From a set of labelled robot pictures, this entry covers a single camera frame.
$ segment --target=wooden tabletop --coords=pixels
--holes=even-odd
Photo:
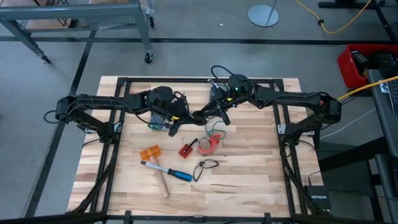
[[[97,95],[113,96],[117,79],[102,77]],[[296,78],[285,78],[284,84],[286,91],[300,91],[299,80]],[[161,85],[185,93],[191,111],[200,110],[208,102],[208,83],[136,82],[132,83],[130,92],[140,92]],[[289,111],[292,122],[298,122],[307,116],[305,108],[290,106]],[[109,113],[110,111],[96,110],[92,115],[108,121]],[[193,152],[184,159],[178,154],[182,139],[187,143],[203,137],[203,126],[181,126],[178,133],[171,138],[167,132],[149,129],[134,115],[126,114],[108,213],[123,215],[126,210],[131,210],[133,215],[263,217],[264,213],[269,212],[272,217],[289,217],[272,107],[259,110],[245,103],[230,109],[228,116],[231,120],[229,126],[223,123],[216,126],[227,131],[227,135],[213,155],[203,157],[194,147]],[[148,121],[150,114],[143,114],[142,118]],[[218,120],[220,119],[212,119],[208,125]],[[86,141],[96,138],[96,134],[89,134]],[[302,136],[301,139],[313,144],[309,137]],[[163,198],[154,170],[140,165],[139,152],[155,144],[162,150],[158,160],[164,168],[192,174],[198,162],[204,159],[215,159],[220,162],[220,166],[205,169],[198,182],[184,182],[165,175],[170,197]],[[319,170],[317,155],[308,144],[301,143],[296,148],[303,184],[306,184],[308,175]],[[101,151],[102,144],[98,142],[83,148],[69,210],[77,207],[94,186]],[[322,185],[320,173],[312,175],[311,181],[314,185]],[[298,194],[294,186],[293,189],[295,207],[299,213]],[[100,192],[98,200],[99,210],[103,193],[104,190]]]

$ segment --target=netgear logo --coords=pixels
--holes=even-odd
[[[311,195],[312,199],[327,199],[326,196],[324,195]]]

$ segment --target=round metal stand base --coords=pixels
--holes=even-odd
[[[279,20],[279,14],[274,9],[274,12],[271,15],[271,18],[267,23],[267,19],[269,14],[271,13],[272,8],[270,6],[265,5],[256,5],[249,9],[248,18],[249,20],[257,26],[261,27],[270,27],[275,25]]]

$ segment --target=white cable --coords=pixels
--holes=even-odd
[[[344,129],[345,129],[345,128],[347,128],[348,126],[352,125],[352,124],[353,124],[355,121],[357,121],[357,120],[359,120],[359,119],[361,119],[361,118],[365,117],[365,116],[366,116],[366,115],[368,115],[369,113],[372,113],[374,110],[376,110],[376,109],[375,109],[375,108],[373,108],[371,111],[368,111],[368,112],[367,112],[367,113],[365,113],[364,115],[362,115],[362,116],[360,116],[360,117],[356,118],[356,119],[355,119],[355,120],[353,120],[352,122],[348,123],[346,126],[344,126],[344,127],[340,128],[339,130],[335,131],[334,133],[330,133],[330,134],[327,134],[327,135],[325,135],[325,136],[322,136],[320,139],[323,139],[323,138],[326,138],[326,137],[332,136],[332,135],[334,135],[334,134],[336,134],[336,133],[338,133],[338,132],[340,132],[340,131],[344,130]]]

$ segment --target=concrete floor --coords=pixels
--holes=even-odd
[[[347,23],[357,10],[318,9],[317,2],[304,4],[322,15],[327,28],[335,30]],[[155,4],[157,28],[151,37],[388,40],[374,11],[363,15],[344,32],[326,35],[316,19],[295,1],[279,1],[280,21],[270,28],[251,24],[247,10],[272,0],[167,0]],[[395,1],[387,1],[384,11],[398,35]],[[0,27],[0,35],[10,33]],[[87,37],[87,32],[41,33],[34,36]],[[107,30],[98,37],[137,37],[136,30]],[[54,126],[43,121],[43,114],[56,107],[68,93],[84,43],[39,43],[53,65],[44,65],[19,42],[0,42],[0,219],[20,217],[27,203]],[[153,44],[154,61],[144,62],[142,44],[95,43],[78,92],[95,94],[103,75],[209,76],[210,67],[220,64],[249,77],[299,78],[303,91],[326,91],[332,96],[346,92],[336,58],[344,46],[251,45],[251,44]],[[370,98],[359,98],[343,108],[339,124],[322,132],[332,133],[374,108]],[[361,129],[359,135],[355,130]],[[324,141],[359,145],[382,135],[375,112]],[[65,212],[80,158],[84,133],[68,125],[45,186],[36,215]],[[339,174],[325,174],[328,187],[358,190],[361,183],[350,182],[356,175],[347,168]],[[338,217],[371,220],[366,197],[331,192],[333,213]]]

